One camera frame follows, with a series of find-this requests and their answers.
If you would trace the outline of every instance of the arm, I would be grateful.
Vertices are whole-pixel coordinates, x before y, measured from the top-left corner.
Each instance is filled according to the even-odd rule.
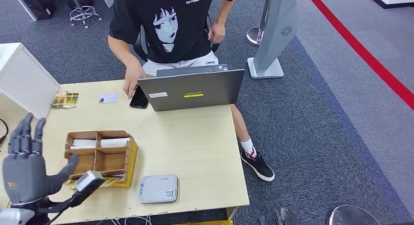
[[[126,42],[108,36],[108,44],[115,56],[126,66],[124,92],[128,95],[128,99],[131,99],[138,79],[145,76],[144,70]]]
[[[231,8],[233,7],[234,1],[235,0],[232,0],[232,1],[223,0],[223,3],[220,8],[220,12],[217,15],[215,23],[220,23],[220,24],[226,23],[227,16],[230,13]]]
[[[223,0],[216,21],[208,32],[208,40],[210,40],[211,43],[220,43],[224,40],[224,36],[226,35],[225,23],[235,1],[236,0]]]
[[[114,0],[113,17],[109,25],[108,44],[115,56],[126,66],[124,92],[132,98],[138,79],[144,77],[139,60],[129,51],[141,29],[141,20],[131,0]]]

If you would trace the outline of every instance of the anime face print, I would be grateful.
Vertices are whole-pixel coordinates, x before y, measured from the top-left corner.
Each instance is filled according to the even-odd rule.
[[[174,11],[174,8],[171,8],[171,10],[160,8],[155,13],[152,24],[164,50],[168,53],[172,52],[178,31],[177,13]]]

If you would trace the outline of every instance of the white sticker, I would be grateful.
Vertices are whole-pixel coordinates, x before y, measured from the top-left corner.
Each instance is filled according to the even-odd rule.
[[[98,97],[98,104],[112,103],[118,101],[118,93],[100,94]]]
[[[168,97],[168,94],[166,92],[151,93],[151,94],[148,94],[148,95],[151,98]]]

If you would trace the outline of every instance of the white router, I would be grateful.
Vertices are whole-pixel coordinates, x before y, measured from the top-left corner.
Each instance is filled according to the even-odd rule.
[[[138,191],[142,204],[174,202],[178,196],[178,178],[176,175],[145,176],[138,184]]]

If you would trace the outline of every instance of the smartphone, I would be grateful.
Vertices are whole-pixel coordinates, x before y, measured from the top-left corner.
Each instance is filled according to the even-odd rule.
[[[132,108],[141,109],[145,109],[148,106],[148,99],[146,98],[144,91],[141,89],[140,86],[138,86],[137,90],[135,90],[135,94],[132,97],[129,106],[131,106]]]

